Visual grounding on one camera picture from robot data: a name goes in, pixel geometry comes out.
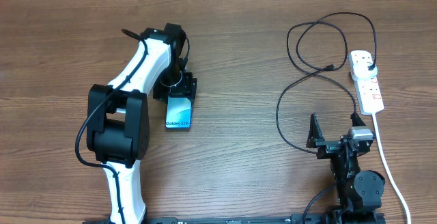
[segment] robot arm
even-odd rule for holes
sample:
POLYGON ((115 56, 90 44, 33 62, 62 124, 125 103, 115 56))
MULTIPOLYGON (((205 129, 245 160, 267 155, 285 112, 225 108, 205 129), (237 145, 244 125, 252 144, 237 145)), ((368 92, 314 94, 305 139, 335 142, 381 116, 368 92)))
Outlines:
MULTIPOLYGON (((96 160, 118 172, 122 214, 125 223, 129 224, 144 223, 147 219, 139 172, 140 160, 145 156, 150 138, 147 95, 153 88, 155 99, 166 103, 170 99, 183 99, 191 104, 191 108, 197 83, 191 73, 185 72, 187 59, 179 58, 186 39, 181 26, 167 24, 163 31, 148 28, 140 37, 146 42, 147 55, 130 81, 118 91, 113 89, 126 80, 140 63, 145 52, 142 41, 139 41, 136 54, 122 73, 107 86, 94 85, 88 96, 89 116, 111 92, 115 92, 90 117, 87 147, 95 152, 96 160), (107 113, 115 112, 124 113, 125 121, 107 118, 107 113)), ((122 224, 117 202, 117 179, 109 169, 104 171, 109 183, 112 213, 109 220, 97 223, 122 224)))

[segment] wooden floor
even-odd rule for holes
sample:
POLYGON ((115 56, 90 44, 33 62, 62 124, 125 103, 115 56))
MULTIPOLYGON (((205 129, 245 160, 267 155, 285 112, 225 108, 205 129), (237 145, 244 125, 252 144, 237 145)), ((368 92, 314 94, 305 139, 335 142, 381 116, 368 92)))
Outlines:
MULTIPOLYGON (((288 146, 275 125, 279 94, 302 77, 287 58, 285 36, 298 23, 338 11, 370 17, 378 34, 379 81, 386 109, 382 143, 413 223, 437 218, 437 0, 0 0, 0 223, 80 223, 111 212, 103 170, 85 167, 74 139, 87 94, 134 55, 141 32, 165 23, 191 40, 189 68, 199 79, 190 132, 166 132, 166 106, 149 100, 151 139, 141 161, 149 216, 178 218, 287 216, 302 212, 332 184, 328 160, 288 146)), ((371 29, 355 16, 341 27, 349 49, 373 52, 371 29)), ((303 31, 291 36, 291 48, 303 31)), ((341 63, 334 29, 319 26, 302 41, 311 64, 341 63)), ((328 73, 355 93, 348 64, 328 73)), ((305 146, 316 112, 325 138, 351 122, 352 102, 334 85, 310 79, 280 109, 285 136, 305 146)), ((372 125, 370 117, 363 117, 372 125)), ((82 142, 81 152, 93 160, 82 142)), ((384 176, 376 144, 361 169, 384 176)), ((331 193, 312 207, 336 204, 331 193)), ((388 223, 404 223, 390 183, 388 223)))

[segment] white arm segment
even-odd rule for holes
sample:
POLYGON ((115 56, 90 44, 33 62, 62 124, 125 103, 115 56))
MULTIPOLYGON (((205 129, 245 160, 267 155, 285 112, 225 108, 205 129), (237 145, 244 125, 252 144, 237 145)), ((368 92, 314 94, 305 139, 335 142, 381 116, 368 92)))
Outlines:
MULTIPOLYGON (((171 49, 168 44, 165 44, 161 40, 146 39, 147 44, 147 56, 144 59, 143 64, 132 76, 130 82, 123 86, 122 90, 130 92, 134 89, 147 94, 149 96, 150 90, 155 84, 158 76, 161 72, 167 68, 171 60, 171 49)), ((108 85, 117 87, 128 76, 132 70, 137 66, 144 54, 144 44, 140 41, 138 45, 137 53, 130 60, 129 64, 124 68, 122 73, 113 79, 108 85)))
MULTIPOLYGON (((118 172, 120 196, 124 220, 128 224, 140 224, 145 214, 145 204, 141 196, 141 182, 139 177, 139 160, 136 160, 131 169, 127 169, 124 164, 107 162, 107 165, 118 172)), ((122 224, 122 218, 118 212, 117 189, 115 187, 115 178, 108 169, 104 169, 109 183, 109 192, 111 194, 112 213, 111 222, 122 224)))

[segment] wooden table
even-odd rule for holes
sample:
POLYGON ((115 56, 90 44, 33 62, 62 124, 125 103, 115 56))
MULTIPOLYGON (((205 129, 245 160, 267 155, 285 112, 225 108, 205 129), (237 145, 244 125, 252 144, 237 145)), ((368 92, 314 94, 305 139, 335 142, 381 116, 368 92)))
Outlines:
MULTIPOLYGON (((137 49, 119 30, 183 26, 189 68, 199 79, 190 132, 166 132, 165 104, 149 100, 151 139, 141 161, 149 216, 287 216, 332 184, 328 160, 299 152, 279 136, 279 94, 302 77, 287 58, 285 36, 298 23, 338 11, 370 17, 378 33, 378 114, 385 154, 413 223, 437 218, 437 0, 0 0, 0 223, 79 223, 111 211, 102 170, 74 155, 94 83, 117 76, 137 49)), ((336 16, 350 50, 373 52, 370 26, 336 16)), ((291 37, 294 49, 296 38, 291 37)), ((319 26, 300 51, 317 66, 339 65, 342 39, 319 26)), ((348 64, 326 76, 355 93, 348 64)), ((325 138, 351 122, 343 91, 309 79, 284 97, 285 136, 305 146, 316 112, 325 138)), ((363 117, 372 125, 370 117, 363 117)), ((87 160, 94 153, 81 144, 87 160)), ((376 144, 361 169, 384 176, 376 144)), ((312 207, 321 212, 335 194, 312 207)), ((388 223, 404 211, 389 183, 388 223)))

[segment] white power strip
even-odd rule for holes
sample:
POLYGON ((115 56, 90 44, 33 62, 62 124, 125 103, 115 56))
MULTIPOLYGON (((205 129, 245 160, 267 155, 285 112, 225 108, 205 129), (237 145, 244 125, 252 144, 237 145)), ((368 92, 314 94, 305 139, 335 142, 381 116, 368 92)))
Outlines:
POLYGON ((356 96, 358 97, 358 103, 360 104, 361 114, 371 115, 373 119, 373 124, 375 126, 376 141, 378 142, 378 149, 380 151, 382 164, 384 165, 387 176, 391 182, 391 185, 395 189, 395 192, 404 206, 405 213, 407 216, 407 224, 411 224, 410 210, 408 209, 407 203, 404 197, 391 175, 389 166, 384 156, 384 151, 382 150, 380 131, 378 129, 378 123, 376 121, 376 113, 384 109, 384 103, 382 102, 381 90, 378 85, 378 80, 376 74, 378 69, 369 70, 368 66, 372 65, 373 61, 371 54, 367 51, 352 51, 349 55, 350 63, 350 73, 354 79, 356 96))

